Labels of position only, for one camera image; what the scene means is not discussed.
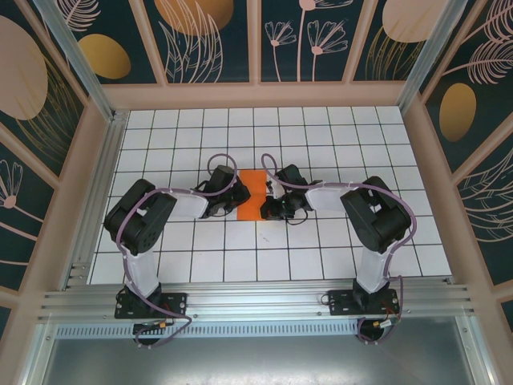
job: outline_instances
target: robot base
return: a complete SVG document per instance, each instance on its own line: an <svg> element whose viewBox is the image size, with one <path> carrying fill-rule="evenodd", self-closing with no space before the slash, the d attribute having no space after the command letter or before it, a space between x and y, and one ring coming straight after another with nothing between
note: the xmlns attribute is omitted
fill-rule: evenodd
<svg viewBox="0 0 513 385"><path fill-rule="evenodd" d="M328 293L330 315L386 315L387 307L399 313L398 294L388 286L370 294L365 307L357 290L330 290Z"/></svg>
<svg viewBox="0 0 513 385"><path fill-rule="evenodd" d="M158 293L154 298L152 296L153 294L148 300L155 303L158 307L169 310L172 313L185 315L185 310L187 309L186 293ZM169 317L166 314L162 314L150 308L125 286L124 293L119 293L116 296L114 318L156 319Z"/></svg>

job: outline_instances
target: black grid line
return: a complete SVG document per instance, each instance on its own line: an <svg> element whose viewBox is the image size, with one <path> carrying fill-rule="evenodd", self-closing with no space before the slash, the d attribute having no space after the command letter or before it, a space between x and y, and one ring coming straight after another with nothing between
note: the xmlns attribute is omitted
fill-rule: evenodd
<svg viewBox="0 0 513 385"><path fill-rule="evenodd" d="M255 108L252 108L253 113L253 145L257 143L257 134L255 133ZM254 168L257 169L257 154L255 153L255 150L253 148L253 165ZM257 229L257 223L255 221L255 280L258 281L258 229Z"/></svg>
<svg viewBox="0 0 513 385"><path fill-rule="evenodd" d="M358 125L358 126L375 126L377 124L380 124L380 123L351 123L351 124L333 124L333 126L355 126L355 125ZM319 127L319 126L327 126L328 124L283 124L283 125L275 125L275 124L263 124L263 125L256 125L254 127L298 127L298 126L313 126L313 127ZM401 123L383 123L383 124L380 124L380 125L383 125L383 126L398 126L398 125L403 125ZM228 125L224 125L224 124L220 124L218 126L208 126L208 127L201 127L201 126L183 126L183 127L155 127L155 128L151 128L151 127L137 127L137 128L128 128L128 131L138 131L138 130L149 130L149 129L153 129L153 130L175 130L175 129L178 129L178 128L204 128L205 130L208 130L210 128L226 128L226 127L250 127L250 126L228 126Z"/></svg>
<svg viewBox="0 0 513 385"><path fill-rule="evenodd" d="M328 172L329 170L335 170L337 172L337 175L338 175L338 180L340 181L340 171L344 168L363 168L363 170L365 171L365 175L366 177L369 177L369 174L370 174L370 170L369 170L369 167L370 166L367 166L367 162L366 162L366 159L363 155L363 151L362 151L362 142L361 142L361 138L360 138L360 132L357 130L357 125L356 123L353 123L353 124L332 124L331 122L331 117L329 115L329 110L327 107L325 107L325 111L326 111L326 115L328 117L328 123L324 123L324 124L308 124L308 127L329 127L329 130L330 130L330 135L331 135L331 144L315 144L315 145L310 145L309 141L308 141L308 135L307 135L307 124L305 122L305 110L303 107L301 107L301 115L302 115L302 119L303 119L303 122L302 124L283 124L281 122L281 118L280 118L280 110L277 109L277 125L275 124L272 124L272 125L269 125L269 124L258 124L256 125L256 122L255 122L255 114L256 114L256 111L254 108L251 109L252 111L252 125L246 125L244 127L251 127L252 128L252 140L253 140L253 146L240 146L240 147L231 147L229 145L229 138L228 138L228 127L229 127L229 116L230 116L230 111L232 109L227 109L228 111L228 124L227 125L216 125L216 126L211 126L211 127L208 127L206 128L204 126L204 119L205 119L205 109L201 109L201 113L203 114L202 115L202 124L201 124L201 127L190 127L190 128L200 128L201 130L201 138L200 138L200 144L199 144L199 147L183 147L183 148L180 148L180 150L182 149L189 149L189 150L199 150L199 159L198 159L198 169L194 169L194 170L180 170L180 172L197 172L197 182L198 184L200 183L200 174L206 170L206 164L201 164L201 156L204 154L203 151L207 150L207 149L214 149L214 148L217 148L219 150L221 149L226 149L227 152L229 152L230 150L233 151L234 149L237 149L237 148L251 148L252 149L252 160L253 160L253 164L254 166L252 167L253 169L258 169L260 168L260 166L257 166L257 162L259 161L257 159L257 152L256 152L256 149L258 148L269 148L269 147L279 147L280 148L280 157L281 157L281 160L282 160L282 165L281 167L284 167L286 166L287 164L283 163L283 152L284 152L284 148L305 148L306 151L307 151L307 157L308 157L308 166L307 167L302 167L301 168L301 171L305 174L305 175L310 175L310 178L313 179L313 173L314 173L314 170L326 170L326 172ZM178 116L177 116L177 121L180 120L180 111L181 110L177 110L178 111ZM351 116L354 120L354 113L353 113L353 109L351 108ZM383 137L383 140L385 141L384 144L365 144L366 147L370 147L370 146L383 146L385 145L386 146L386 151L387 151L387 154L388 154L388 159L390 161L390 165L378 165L378 166L372 166L372 168L376 169L376 168L382 168L383 170L385 169L392 169L392 175L394 175L394 180L395 180L395 183L396 185L398 186L397 187L397 194L399 196L402 197L402 192L406 192L406 191L425 191L424 188L400 188L399 187L399 183L398 183L398 178L396 176L396 171L399 170L400 168L412 168L412 167L415 167L417 168L417 165L416 165L416 162L414 162L414 160L412 160L411 164L400 164L400 165L394 165L392 164L392 160L391 160L391 156L390 156L390 148L391 147L397 147L397 146L408 146L408 144L404 143L404 144L388 144L386 142L386 138L385 138L385 133L383 131L383 128L387 125L399 125L398 123L394 123L394 124L382 124L381 123L381 119L379 117L379 115L377 114L378 116L378 123L372 123L372 124L358 124L358 126L366 126L366 125L369 125L369 126L376 126L376 125L380 125L380 128L381 128L381 133L382 133L382 137ZM176 140L177 140L177 134L178 134L178 128L174 128L174 127L169 127L169 128L154 128L153 125L155 123L155 118L156 118L156 112L153 111L153 115L152 115L152 120L151 120L151 127L150 127L150 136L149 136L149 139L147 141L147 146L146 146L146 149L144 148L141 148L141 149L137 149L137 148L130 148L130 149L124 149L124 145L126 143L126 138L127 138L127 131L132 131L132 130L136 130L136 129L139 129L139 130L148 130L148 128L131 128L130 130L126 130L124 135L123 135L123 141L122 141L122 148L120 149L119 151L119 155L117 157L117 161L116 161L116 166L115 166L115 176L112 180L112 183L111 183L111 188L110 188L110 193L108 195L108 199L107 199L107 207L111 204L110 202L112 202L112 199L113 198L117 198L117 197L120 197L120 196L115 196L114 195L114 182L115 182L115 178L118 176L118 174L124 174L124 173L131 173L131 174L134 174L136 175L137 174L140 174L140 173L143 173L143 175L146 175L147 172L149 172L147 170L147 167L148 167L148 157L149 157L149 151L150 150L173 150L173 153L172 153L172 161L171 161L171 169L166 169L166 170L151 170L151 172L162 172L162 173L169 173L169 185L171 183L171 175L174 173L174 172L178 172L177 170L174 170L174 167L175 167L175 156L176 156ZM352 165L352 166L345 166L345 165L340 165L340 160L338 159L337 157L337 152L336 152L336 149L337 147L345 147L345 146L354 146L355 144L335 144L335 140L334 140L334 136L333 136L333 126L348 126L348 127L354 127L356 133L357 133L357 140L358 140L358 146L360 147L360 153L361 153L361 156L362 156L362 166L355 166L355 165ZM266 145L256 145L256 127L277 127L277 130L278 130L278 138L279 138L279 146L276 146L276 144L274 145L270 145L270 144L266 144ZM282 130L281 128L283 127L303 127L303 131L305 133L305 144L297 144L297 145L284 145L283 144L283 141L282 141ZM204 142L204 130L208 130L209 128L226 128L227 130L227 143L226 143L226 147L223 146L223 147L210 147L209 144L206 144ZM158 147L155 147L155 148L150 148L150 143L151 143L151 138L152 136L154 135L154 133L156 133L156 131L154 130L175 130L175 138L174 138L174 143L173 145L171 146L170 144L165 144L165 145L158 145L158 144L154 144L155 146L158 146ZM326 147L326 148L331 148L332 151L334 152L334 155L335 155L335 161L334 161L334 164L333 164L333 167L332 166L329 166L329 167L312 167L312 159L311 159L311 156L313 156L313 154L311 153L311 148L312 147L319 147L319 148L323 148L323 147ZM128 152L130 151L139 151L139 152L142 152L142 151L145 151L144 153L144 162L143 162L143 166L141 166L142 169L140 170L131 170L130 168L127 168L127 167L124 167L124 169L126 169L127 171L119 171L119 163L121 161L121 155L124 153L125 155L128 155ZM297 153L294 153L295 150L289 150L291 152L291 155L292 156L297 156ZM417 216L417 217L433 217L433 215L431 214L424 214L424 215L421 215L421 216ZM345 224L346 224L346 227L347 227L347 231L348 231L348 236L349 236L349 246L323 246L321 244L321 237L320 237L320 229L319 229L319 224L320 222L319 221L323 221L323 220L332 220L332 219L336 219L334 217L322 217L322 218L319 218L317 216L311 216L308 221L316 221L316 226L317 226L317 239L318 239L318 242L319 242L319 245L318 246L308 246L308 247L290 247L290 242L289 242L289 227L285 224L285 236L287 237L286 238L286 248L285 248L285 245L283 248L275 248L275 249L259 249L258 248L258 229L257 229L257 223L255 223L254 225L254 231L255 231L255 247L254 248L251 248L251 249L234 249L234 250L229 250L229 251L253 251L255 252L255 258L256 258L256 264L255 264L255 269L256 269L256 281L258 281L258 253L261 251L261 250L287 250L287 256L288 256L288 263L289 263L289 279L292 280L292 269L291 269L291 260L290 260L290 250L294 250L294 249L319 249L319 252L320 252L320 257L321 257L321 272L322 272L322 277L325 278L325 267L324 267L324 259L323 259L323 253L322 253L322 249L347 249L347 248L351 248L351 253L353 255L353 268L354 268L354 272L356 273L357 272L357 267L356 267L356 260L355 260L355 253L357 252L356 249L359 249L361 250L362 248L359 247L359 246L355 246L354 245L354 242L353 242L353 239L351 237L351 234L350 234L350 231L349 231L349 227L350 227L350 223L349 221L347 220L347 217L344 217L344 218L338 218L338 219L345 219ZM227 245L227 222L228 221L235 221L236 218L234 217L230 217L230 218L227 218L227 217L223 217L223 218L219 218L219 220L217 219L211 219L209 221L223 221L224 222L224 242L223 242L223 249L206 249L206 250L201 250L201 252L208 252L208 251L216 251L216 252L223 252L223 266L222 266L222 269L223 269L223 282L225 281L225 258L226 258L226 245ZM194 222L194 225L192 226L192 246L191 246L191 250L190 250L190 253L191 253L191 264L190 264L190 267L189 267L189 281L191 282L192 281L192 267L193 267L193 249L194 249L194 238L197 236L196 234L196 223L199 223L197 220L190 220L190 221L187 221L187 220L183 220L183 221L174 221L172 219L170 219L168 221L168 223L190 223L190 222ZM102 234L99 235L99 241L98 241L98 245L95 249L95 262L98 258L98 256L102 255L102 254L105 254L105 253L114 253L113 251L100 251L101 249L108 249L106 247L103 247L103 248L100 248L100 243L101 243L101 236ZM432 243L432 244L419 244L421 246L427 246L427 245L441 245L441 242L440 241L436 241L436 243ZM417 257L417 260L418 260L418 253L417 253L417 244L414 242L413 244L414 246L414 251L415 251L415 255ZM176 252L178 250L174 250L174 249L171 249L171 250L167 250L171 248L171 246L168 246L164 249L164 235L161 237L161 240L160 240L160 247L158 247L158 245L156 245L156 247L154 248L154 252L156 253L159 253L159 256L158 256L158 265L157 265L157 272L159 273L160 272L160 263L161 263L161 258L162 258L162 253L168 253L168 252ZM95 262L93 263L93 266L92 266L92 269L91 269L91 276L92 274L94 273L94 264ZM420 274L423 275L423 272L422 272L422 267L420 266L420 261L418 260L418 266L419 266L419 269L420 269Z"/></svg>
<svg viewBox="0 0 513 385"><path fill-rule="evenodd" d="M378 121L380 122L381 124L381 120L379 119L379 114L378 114L378 110L376 107L374 107L374 109L376 109L376 115L378 116ZM380 126L380 131L382 133L382 136L383 136L383 140L385 141L386 143L386 138L385 138L385 133L383 132L383 128ZM390 151L388 149L388 145L386 144L386 153L388 154L388 158L390 160L390 164L392 164L392 158L390 156ZM401 197L402 199L402 194L401 194L401 189L399 188L399 183L398 183L398 178L396 177L395 175L395 170L394 170L394 167L392 167L392 173L394 174L394 179L395 179L395 184L398 186L398 194L399 194L399 197ZM418 253L417 253L417 249L415 248L415 244L413 243L413 240L412 240L412 246L414 247L414 253L415 253L415 258L417 259L417 265L418 265L418 271L420 271L420 274L421 276L424 276L424 274L422 273L422 267L420 266L420 260L418 259Z"/></svg>
<svg viewBox="0 0 513 385"><path fill-rule="evenodd" d="M284 161L283 161L283 147L281 142L281 126L280 126L280 108L278 108L278 130L280 134L280 157L281 157L281 167L284 167ZM285 236L287 237L287 258L289 260L289 279L292 280L292 272L290 269L290 245L289 245L289 227L287 224L285 224Z"/></svg>

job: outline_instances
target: white grid mat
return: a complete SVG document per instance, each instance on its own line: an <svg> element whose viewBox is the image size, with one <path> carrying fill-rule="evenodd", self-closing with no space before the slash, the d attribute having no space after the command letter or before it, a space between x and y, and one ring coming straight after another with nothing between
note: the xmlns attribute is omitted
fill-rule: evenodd
<svg viewBox="0 0 513 385"><path fill-rule="evenodd" d="M193 188L208 158L228 152L241 169L295 164L307 180L380 176L418 216L413 242L394 256L392 275L450 275L436 224L397 107L230 108L132 111L107 211L143 177L157 187ZM212 166L225 160L219 158ZM344 214L284 221L173 218L155 247L162 283L354 278L362 252ZM90 283L122 283L122 260L103 230Z"/></svg>

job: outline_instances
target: metal floor panel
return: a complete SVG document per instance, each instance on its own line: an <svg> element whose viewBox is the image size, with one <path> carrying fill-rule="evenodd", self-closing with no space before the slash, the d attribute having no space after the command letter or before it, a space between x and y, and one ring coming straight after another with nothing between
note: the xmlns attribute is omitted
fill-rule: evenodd
<svg viewBox="0 0 513 385"><path fill-rule="evenodd" d="M46 385L471 385L454 319L410 318L382 346L353 335L56 340Z"/></svg>
<svg viewBox="0 0 513 385"><path fill-rule="evenodd" d="M357 333L357 319L318 321L263 321L263 322L194 322L178 334L177 338L227 337L298 337L306 335L344 335ZM141 338L167 337L181 325L153 330ZM59 325L55 339L119 339L134 338L133 325L120 324L68 324Z"/></svg>

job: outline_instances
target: purple cable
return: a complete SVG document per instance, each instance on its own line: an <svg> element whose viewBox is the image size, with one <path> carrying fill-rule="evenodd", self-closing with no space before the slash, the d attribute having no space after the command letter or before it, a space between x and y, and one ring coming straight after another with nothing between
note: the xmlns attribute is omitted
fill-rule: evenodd
<svg viewBox="0 0 513 385"><path fill-rule="evenodd" d="M397 242L396 244L394 244L392 246L392 248L390 249L390 252L388 253L388 256L386 257L385 267L383 269L383 276L386 278L386 280L388 280L389 282L397 281L397 280L400 281L401 298L399 300L400 301L400 304L399 304L400 307L399 307L398 318L401 319L402 305L403 305L403 292L404 292L402 276L399 275L399 276L397 276L395 278L392 278L392 277L387 277L387 275L389 275L388 274L389 273L388 270L390 268L390 262L392 261L392 257L394 256L394 253L397 251L397 249L399 249L401 246L405 245L411 238L413 238L413 236L417 232L417 218L415 217L415 214L414 214L413 210L411 209L411 207L404 200L402 200L397 195L391 193L390 191L385 190L385 189L380 188L380 187L377 187L377 186L371 186L369 184L351 183L351 182L349 182L349 183L348 182L339 182L339 183L335 183L335 182L324 183L324 182L322 182L320 184L312 184L312 185L309 185L309 186L303 186L303 185L299 185L299 184L286 183L286 182L280 180L276 175L273 175L269 171L269 169L265 166L265 158L269 158L273 162L274 174L276 174L277 171L278 171L278 165L276 163L276 160L273 158L273 156L271 154L268 154L268 153L262 154L262 157L261 157L262 167L265 170L265 172L267 173L267 175L269 175L269 177L271 179L273 179L274 181L276 181L279 184L284 185L285 187L289 187L289 188L303 188L303 189L311 189L311 188L319 188L319 187L338 187L338 188L340 188L340 187L346 187L346 188L356 187L356 188L366 188L366 189L374 190L374 191L377 191L377 192L380 192L382 194L387 195L388 197L396 200L406 210L406 212L410 215L410 218L411 218L411 226L412 226L412 228L411 228L410 234L408 234L404 239L401 239L399 242ZM361 318L358 321L357 337L362 342L369 342L370 340L365 335L362 335L360 333L360 329L362 327L362 323L365 320L366 320L366 318L364 317L364 318ZM383 338L381 340L381 343L385 342L393 334L394 330L395 330L395 326L393 326L392 330L390 330L389 333L385 336L385 338Z"/></svg>
<svg viewBox="0 0 513 385"><path fill-rule="evenodd" d="M399 298L399 314L398 314L398 320L401 321L401 316L402 316L402 305L404 304L404 299L403 299L403 295L404 295L404 284L402 282L402 275L398 275L397 277L389 277L388 278L389 282L393 282L393 281L397 281L399 280L399 293L401 295L401 297ZM390 329L390 331L386 334L385 337L381 337L378 341L373 341L371 340L370 338L367 338L365 335L363 335L361 333L361 329L362 329L362 324L363 322L366 320L365 317L363 318L360 318L358 320L358 325L357 325L357 338L362 341L363 343L367 344L367 343L373 343L374 345L379 345L379 344L382 344L384 343L387 339L389 339L392 334L395 332L395 328L397 327L397 324L395 325L392 325L392 328Z"/></svg>
<svg viewBox="0 0 513 385"><path fill-rule="evenodd" d="M377 191L377 192L380 192L382 194L387 195L388 197L396 200L402 207L404 207L406 212L410 215L412 229L411 229L410 234L408 234L405 238L401 239L399 242L397 242L390 249L388 257L386 258L385 268L383 269L383 275L385 277L387 276L388 269L389 269L389 266L390 266L390 261L392 260L392 256L394 255L395 251L399 247L401 247L402 245L406 244L411 238L413 238L413 236L417 232L417 219L415 218L415 214L414 214L413 210L411 209L411 207L405 201L403 201L400 197L398 197L397 195L391 193L390 191L385 190L384 188L377 187L377 186L371 186L370 184L351 183L351 182L349 182L349 183L348 182L328 182L328 183L322 182L320 184L311 184L309 186L302 186L302 185L299 185L299 184L286 183L286 182L278 179L277 176L273 175L269 171L269 169L265 166L265 158L269 158L273 162L274 173L275 174L278 171L277 170L278 167L277 167L277 163L274 160L272 155L270 155L268 153L262 154L262 157L261 157L262 167L264 168L264 170L267 173L267 175L269 175L269 177L272 178L277 183L282 184L282 185L284 185L286 187L289 187L289 188L303 188L303 189L307 189L307 190L310 190L312 188L319 188L319 187L338 187L338 188L340 188L340 187L347 187L347 188L357 187L357 188L367 188L369 190L374 190L374 191Z"/></svg>
<svg viewBox="0 0 513 385"><path fill-rule="evenodd" d="M218 192L198 192L198 191L192 191L192 190L186 190L186 189L183 189L183 188L175 188L175 189L172 189L172 188L156 188L155 190L152 190L150 191L148 194L146 194L144 197L142 197L136 204L134 207L132 207L132 209L130 210L130 212L128 212L128 215L125 217L125 219L123 220L123 222L121 222L121 226L119 227L119 230L118 230L118 233L115 237L115 243L116 245L118 246L118 249L119 251L121 252L121 254L123 255L123 268L125 270L125 274L127 275L127 279L128 279L128 282L130 282L131 284L131 288L134 290L135 294L148 306L150 306L152 309L155 309L157 311L159 311L160 313L162 314L166 314L170 317L173 317L173 318L182 318L182 319L187 319L187 322L185 323L185 325L181 326L177 331L175 331L173 334L171 334L169 337L166 337L164 339L161 339L159 340L158 342L152 344L152 345L143 345L140 341L139 341L139 336L141 335L141 333L143 333L144 331L146 331L147 329L142 329L140 330L136 335L135 335L135 341L137 342L138 344L138 347L141 348L141 347L145 347L146 349L150 350L152 349L153 347L161 347L162 345L164 345L165 343L171 341L178 333L180 333L183 329L185 329L187 326L189 326L192 322L192 318L188 317L187 315L183 315L183 314L178 314L178 313L173 313L172 311L169 311L169 310L165 310L165 309L162 309L161 307L158 307L157 305L149 302L146 297L143 296L143 294L140 292L139 288L135 285L135 283L133 282L132 280L132 276L130 274L130 271L128 269L128 259L127 259L127 250L121 245L121 236L123 235L123 231L125 230L125 228L127 227L127 223L131 220L131 218L134 216L134 214L137 212L137 209L140 208L143 203L145 201L147 201L150 197L152 197L153 195L157 194L157 193L173 193L173 192L177 192L177 193L190 193L192 195L198 195L198 196L201 196L201 197L215 197L217 195L220 195L226 191L228 191L235 183L236 183L236 180L237 180L237 165L236 165L236 162L235 160L228 154L215 154L214 156L212 156L209 160L208 160L208 172L210 172L210 164L212 162L212 160L214 158L217 158L218 156L226 156L228 159L230 159L233 163L233 178L232 180L230 181L230 183L223 189L221 189L220 191Z"/></svg>

